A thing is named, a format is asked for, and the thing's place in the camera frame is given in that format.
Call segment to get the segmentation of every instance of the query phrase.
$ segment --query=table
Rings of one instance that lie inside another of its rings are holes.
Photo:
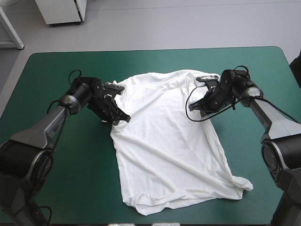
[[[73,69],[81,69],[83,76],[121,81],[135,74],[180,69],[221,74],[238,65],[249,67],[251,79],[267,99],[301,120],[300,90],[278,47],[36,53],[29,58],[0,119],[0,143],[46,114],[49,103],[69,88],[68,74]],[[282,191],[261,157],[263,127],[242,105],[212,122],[233,175],[254,185],[242,200],[211,200],[149,216],[138,214],[121,199],[111,125],[101,123],[87,108],[67,121],[53,169],[36,200],[52,207],[52,223],[268,223]],[[0,222],[9,219],[0,213]]]

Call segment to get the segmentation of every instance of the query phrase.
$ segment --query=white cabinet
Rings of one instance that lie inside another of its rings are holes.
[[[36,0],[47,24],[85,20],[87,0]]]

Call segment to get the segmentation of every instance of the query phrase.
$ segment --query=metal leg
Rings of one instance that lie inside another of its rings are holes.
[[[13,26],[11,25],[10,21],[8,20],[7,16],[5,15],[3,9],[0,7],[0,23],[6,30],[7,34],[10,36],[12,42],[0,41],[0,48],[10,48],[10,47],[17,47],[18,49],[24,49],[24,44],[22,43],[20,37],[14,30]]]

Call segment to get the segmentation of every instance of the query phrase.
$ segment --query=white t-shirt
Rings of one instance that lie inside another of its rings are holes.
[[[253,185],[231,174],[224,150],[210,120],[192,122],[185,102],[204,96],[207,88],[196,77],[213,77],[194,70],[146,73],[119,84],[117,105],[131,116],[112,126],[122,199],[143,215],[180,208],[215,198],[241,199]],[[189,112],[200,119],[199,111]]]

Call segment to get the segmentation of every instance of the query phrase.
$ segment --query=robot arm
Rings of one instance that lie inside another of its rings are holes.
[[[261,138],[262,156],[276,183],[284,191],[271,226],[298,225],[301,220],[301,125],[283,116],[263,92],[242,70],[225,70],[221,81],[207,82],[208,92],[204,98],[191,104],[190,111],[200,110],[201,115],[219,112],[235,99],[250,107],[266,129]]]
[[[55,146],[68,117],[88,104],[88,108],[104,121],[115,125],[120,120],[129,122],[130,116],[114,101],[123,90],[122,86],[103,84],[97,78],[81,77],[80,72],[71,88],[57,100],[56,108],[0,146],[0,206],[17,226],[48,224],[33,197],[51,170]]]

